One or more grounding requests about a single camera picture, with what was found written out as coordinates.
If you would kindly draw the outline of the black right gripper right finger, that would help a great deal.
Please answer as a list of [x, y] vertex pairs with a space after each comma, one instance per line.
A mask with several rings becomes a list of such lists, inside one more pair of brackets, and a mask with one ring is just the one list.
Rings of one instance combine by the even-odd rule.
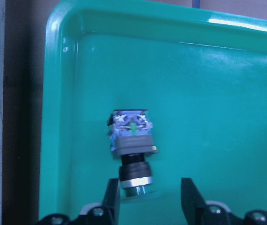
[[191, 178], [181, 179], [181, 207], [187, 224], [201, 224], [206, 202]]

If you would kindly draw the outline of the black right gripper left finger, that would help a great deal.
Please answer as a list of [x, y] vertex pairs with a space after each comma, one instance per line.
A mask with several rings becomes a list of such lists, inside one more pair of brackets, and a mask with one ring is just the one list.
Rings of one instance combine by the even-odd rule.
[[120, 204], [120, 182], [118, 178], [112, 178], [108, 181], [102, 201], [102, 207], [104, 209], [103, 216], [108, 225], [119, 224]]

